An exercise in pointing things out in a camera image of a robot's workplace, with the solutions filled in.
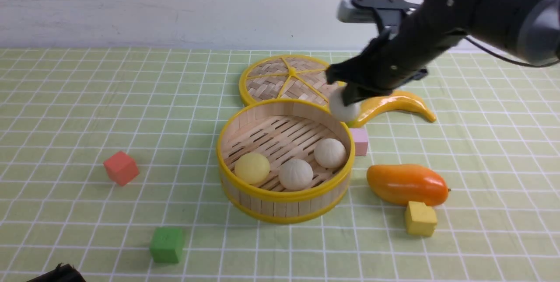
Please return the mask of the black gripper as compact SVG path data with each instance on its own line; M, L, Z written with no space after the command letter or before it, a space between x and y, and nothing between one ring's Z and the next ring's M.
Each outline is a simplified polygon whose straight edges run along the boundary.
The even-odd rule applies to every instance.
M356 61L331 64L325 70L326 82L346 83L341 99L344 106L349 106L389 95L411 80L421 79L420 71L428 63L466 36L462 29L439 20L438 14L412 13L402 22L398 34L373 40Z

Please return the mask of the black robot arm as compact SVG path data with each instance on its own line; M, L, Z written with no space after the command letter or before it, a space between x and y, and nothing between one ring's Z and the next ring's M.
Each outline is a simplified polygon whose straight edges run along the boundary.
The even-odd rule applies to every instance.
M428 74L427 66L461 40L491 53L486 43L518 66L559 63L560 0L342 0L343 23L375 23L378 37L363 51L330 65L326 81L346 83L342 102L350 105L390 95Z

